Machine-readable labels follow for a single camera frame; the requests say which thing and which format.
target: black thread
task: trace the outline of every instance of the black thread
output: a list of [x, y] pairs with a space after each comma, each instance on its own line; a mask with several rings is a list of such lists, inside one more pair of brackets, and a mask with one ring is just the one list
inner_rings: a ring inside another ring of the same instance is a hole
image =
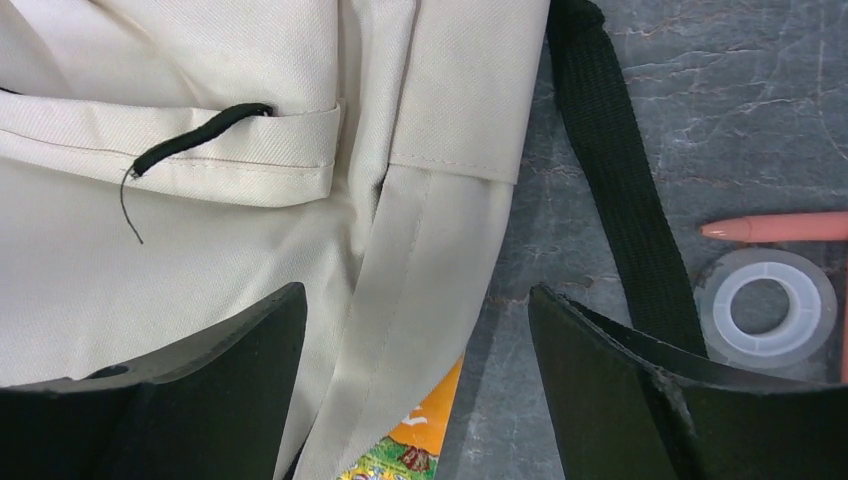
[[169, 140], [165, 140], [136, 158], [133, 164], [130, 165], [130, 168], [128, 168], [124, 173], [124, 178], [121, 180], [120, 198], [121, 210], [124, 212], [124, 218], [127, 220], [127, 224], [130, 228], [132, 228], [133, 233], [135, 233], [138, 243], [144, 245], [144, 240], [141, 239], [141, 235], [139, 235], [138, 230], [135, 228], [135, 225], [133, 225], [132, 220], [130, 220], [130, 216], [127, 214], [126, 204], [124, 203], [124, 187], [126, 186], [127, 179], [129, 177], [134, 179], [141, 178], [142, 175], [162, 160], [170, 157], [171, 155], [184, 152], [214, 140], [219, 135], [226, 132], [230, 127], [245, 118], [260, 115], [267, 117], [271, 116], [273, 112], [273, 107], [264, 103], [242, 103], [239, 105], [233, 105], [232, 107], [222, 110], [220, 113], [210, 118], [208, 122], [196, 129]]

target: dark stone countertop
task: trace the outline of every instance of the dark stone countertop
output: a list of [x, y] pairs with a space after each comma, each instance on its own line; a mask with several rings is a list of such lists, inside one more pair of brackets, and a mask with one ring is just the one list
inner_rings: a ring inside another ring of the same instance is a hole
[[[702, 223], [848, 210], [848, 0], [597, 3], [693, 278], [738, 248], [701, 238]], [[552, 99], [545, 51], [512, 216], [468, 346], [437, 480], [564, 478], [527, 323], [532, 285], [548, 282], [627, 321], [612, 255]], [[829, 345], [781, 374], [835, 380], [846, 247], [775, 247], [822, 267], [840, 298]], [[746, 295], [739, 311], [779, 317], [781, 299], [772, 293]], [[773, 304], [761, 307], [763, 298]]]

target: pen tip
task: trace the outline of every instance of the pen tip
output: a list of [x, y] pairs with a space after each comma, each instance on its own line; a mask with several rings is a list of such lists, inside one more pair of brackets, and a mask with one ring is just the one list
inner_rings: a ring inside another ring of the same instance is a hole
[[744, 218], [721, 220], [701, 227], [701, 235], [718, 240], [744, 242], [751, 234], [751, 225]]

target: white tote bag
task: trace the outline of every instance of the white tote bag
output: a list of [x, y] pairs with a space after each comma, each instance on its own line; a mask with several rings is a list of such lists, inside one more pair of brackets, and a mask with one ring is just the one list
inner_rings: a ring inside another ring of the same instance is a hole
[[[546, 13], [0, 0], [0, 386], [84, 377], [300, 281], [309, 318], [277, 477], [303, 446], [295, 478], [334, 478], [465, 347]], [[273, 115], [127, 182], [139, 244], [118, 187], [133, 161], [245, 102]]]

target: pink marker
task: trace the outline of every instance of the pink marker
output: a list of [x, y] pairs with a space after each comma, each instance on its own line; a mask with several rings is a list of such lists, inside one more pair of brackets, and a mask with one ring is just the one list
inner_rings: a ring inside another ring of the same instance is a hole
[[[701, 227], [701, 235], [747, 243], [848, 241], [848, 212], [758, 215], [722, 220]], [[842, 383], [848, 383], [848, 308], [844, 312]]]

